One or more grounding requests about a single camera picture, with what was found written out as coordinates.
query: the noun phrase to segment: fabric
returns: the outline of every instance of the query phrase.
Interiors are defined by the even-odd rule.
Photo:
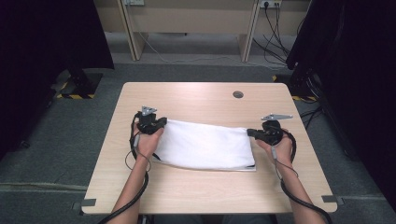
[[[169,119],[155,152],[163,163],[203,170],[255,170],[245,128]]]

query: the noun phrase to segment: wooden panel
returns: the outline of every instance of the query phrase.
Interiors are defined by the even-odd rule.
[[[117,0],[94,0],[105,32],[125,32]]]
[[[234,91],[245,95],[236,99]],[[321,199],[322,195],[332,195],[332,192],[285,85],[188,82],[124,85],[85,196],[85,199],[96,199],[96,205],[83,207],[85,213],[109,213],[118,199],[130,173],[124,164],[130,151],[130,124],[142,105],[156,107],[158,118],[255,129],[261,128],[261,118],[270,113],[294,115],[293,119],[281,121],[297,140],[294,167],[313,203],[328,212],[335,211],[335,203],[324,203]],[[274,165],[253,139],[251,145],[256,172],[192,171],[153,163],[140,212],[290,212],[289,199],[279,186]],[[127,161],[130,165],[134,163],[132,157]]]
[[[134,32],[247,34],[255,0],[146,0],[130,7]]]

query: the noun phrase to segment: forearm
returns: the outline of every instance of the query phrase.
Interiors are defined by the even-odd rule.
[[[148,164],[149,162],[145,158],[141,156],[137,157],[134,164],[134,169],[129,174],[125,186],[122,189],[120,197],[114,205],[112,212],[117,211],[125,204],[129,203],[132,198],[137,194],[137,192],[142,188]],[[139,204],[140,200],[137,201],[130,208],[125,210],[123,213],[114,217],[108,223],[136,223],[139,215]]]
[[[286,189],[295,197],[300,200],[312,203],[308,194],[306,193],[303,184],[296,174],[284,166],[278,167],[280,174],[282,175],[283,181],[285,183]],[[303,205],[290,200],[291,209],[293,210],[295,223],[325,223],[323,218],[316,211],[307,208]]]

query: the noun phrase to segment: power outlet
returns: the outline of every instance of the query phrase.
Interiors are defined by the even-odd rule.
[[[262,4],[260,5],[260,7],[264,7],[265,2],[268,3],[268,8],[276,8],[276,7],[280,7],[280,5],[282,4],[282,0],[272,0],[272,1],[268,1],[268,0],[262,0]]]
[[[143,6],[145,0],[123,0],[125,6]]]

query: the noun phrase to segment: black cable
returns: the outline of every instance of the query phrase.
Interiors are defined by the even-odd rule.
[[[285,192],[285,194],[286,194],[290,199],[292,199],[294,202],[296,202],[296,203],[298,203],[298,204],[300,204],[300,205],[302,205],[302,206],[304,206],[304,207],[307,207],[307,208],[309,208],[309,209],[312,209],[312,210],[314,210],[314,211],[316,211],[316,212],[322,214],[322,215],[326,218],[326,220],[327,220],[327,222],[328,222],[329,224],[332,223],[332,218],[330,217],[330,215],[329,215],[326,211],[324,211],[323,209],[321,209],[321,208],[319,208],[319,207],[317,207],[317,206],[314,206],[312,203],[307,203],[307,202],[305,202],[305,201],[303,201],[303,200],[301,200],[301,199],[295,197],[293,194],[291,194],[291,193],[288,191],[288,189],[286,188],[286,185],[285,185],[285,182],[283,181],[283,179],[280,180],[280,187],[283,189],[283,192]]]
[[[287,56],[287,53],[285,51],[285,47],[282,45],[282,41],[280,40],[280,35],[279,35],[279,17],[280,17],[280,13],[279,13],[279,6],[278,4],[276,4],[276,28],[274,29],[269,17],[268,17],[268,13],[267,13],[267,9],[264,10],[265,12],[265,17],[268,20],[268,23],[270,24],[271,27],[271,31],[273,32],[273,35],[271,36],[270,40],[272,39],[272,37],[274,37],[277,41],[277,43],[280,45],[281,49],[283,50],[283,52],[285,53],[285,56]]]
[[[311,117],[308,120],[308,123],[305,125],[305,129],[308,129],[309,124],[311,123],[313,117],[315,116],[316,113],[319,112],[319,110],[321,110],[321,106],[319,106],[316,110],[314,110],[314,112],[311,114]]]
[[[280,129],[280,130],[282,130],[282,132],[285,133],[288,136],[288,138],[291,140],[292,151],[291,151],[291,154],[290,154],[290,161],[293,162],[294,156],[295,156],[295,153],[296,153],[296,149],[297,149],[296,139],[294,138],[294,136],[291,133],[289,133],[289,132],[287,132],[287,131],[285,131],[283,129]],[[283,164],[282,162],[280,162],[278,160],[275,160],[275,162],[276,163],[278,162],[279,164],[286,166],[287,168],[291,169],[295,174],[297,174],[297,172],[294,169],[292,169],[291,167]],[[296,203],[298,203],[298,204],[300,204],[300,205],[302,205],[304,207],[307,207],[309,209],[312,209],[312,210],[322,214],[326,218],[326,220],[328,221],[329,224],[332,223],[332,219],[331,219],[331,217],[329,216],[329,214],[326,211],[324,211],[323,209],[321,209],[321,208],[319,208],[317,206],[314,206],[312,203],[307,203],[307,202],[297,198],[293,194],[291,194],[288,191],[288,189],[286,188],[286,185],[285,185],[285,182],[283,181],[283,178],[279,178],[279,179],[280,179],[280,187],[282,188],[282,190],[285,192],[285,194],[290,199],[292,199],[294,202],[296,202]]]
[[[321,114],[322,114],[322,111],[319,111],[319,112],[313,117],[313,119],[319,117]]]
[[[125,204],[122,208],[120,208],[119,210],[111,213],[110,215],[108,215],[107,217],[105,217],[104,219],[102,219],[98,224],[105,224],[107,223],[109,220],[113,219],[114,217],[118,216],[119,214],[123,213],[125,210],[127,210],[128,208],[130,208],[132,205],[134,205],[142,196],[143,192],[145,191],[146,187],[148,186],[149,183],[149,173],[146,172],[145,173],[145,181],[143,183],[142,188],[137,192],[137,194],[132,198],[132,200],[130,202],[128,202],[127,204]]]
[[[136,120],[137,116],[139,115],[139,112],[136,113],[134,115],[134,118],[132,119],[132,124],[131,124],[131,138],[129,139],[129,142],[131,144],[131,151],[128,152],[128,154],[125,157],[125,164],[128,166],[129,169],[132,170],[132,168],[128,165],[127,163],[127,158],[128,155],[132,152],[134,154],[134,152],[136,152],[136,148],[134,147],[134,139],[136,138],[136,136],[140,133],[138,132],[137,134],[134,135],[134,121]],[[148,186],[149,183],[149,172],[146,171],[145,173],[145,179],[143,182],[143,186],[142,188],[137,192],[137,194],[132,198],[132,200],[130,202],[128,202],[127,204],[125,204],[123,207],[121,207],[120,209],[118,209],[117,211],[114,211],[113,213],[111,213],[110,215],[108,215],[107,217],[103,218],[98,224],[104,224],[107,223],[109,220],[113,219],[114,217],[118,216],[119,214],[123,213],[125,210],[127,210],[128,208],[130,208],[132,205],[134,205],[139,199],[140,197],[143,195],[143,192],[146,190],[146,187]]]
[[[277,31],[277,40],[280,45],[280,47],[283,50],[283,53],[285,54],[286,57],[289,55],[289,50],[283,46],[282,41],[280,40],[280,32],[279,32],[279,19],[280,19],[280,6],[278,3],[275,3],[276,7],[276,31]]]
[[[300,114],[300,118],[303,118],[305,116],[311,115],[314,112],[315,112],[315,110],[305,111],[304,113]]]
[[[282,47],[280,47],[280,46],[277,45],[277,44],[274,44],[273,42],[270,42],[270,44],[273,45],[274,47],[278,48],[278,49],[285,50],[285,51],[287,51],[288,53],[290,52],[290,50],[288,50],[288,49],[282,49]]]
[[[257,42],[257,40],[256,40],[255,38],[253,38],[253,41],[254,41],[262,50],[264,50],[264,59],[265,59],[265,61],[267,61],[268,63],[275,63],[275,64],[280,64],[280,65],[286,65],[286,61],[285,61],[283,58],[281,58],[279,55],[277,55],[277,54],[274,53],[273,51],[267,49],[266,47],[263,47],[261,44],[259,44],[259,43]],[[282,63],[276,63],[276,62],[268,61],[268,59],[266,58],[265,52],[268,52],[269,54],[271,54],[273,57],[275,57],[276,59],[278,59],[278,60],[279,60],[280,62],[282,62]]]

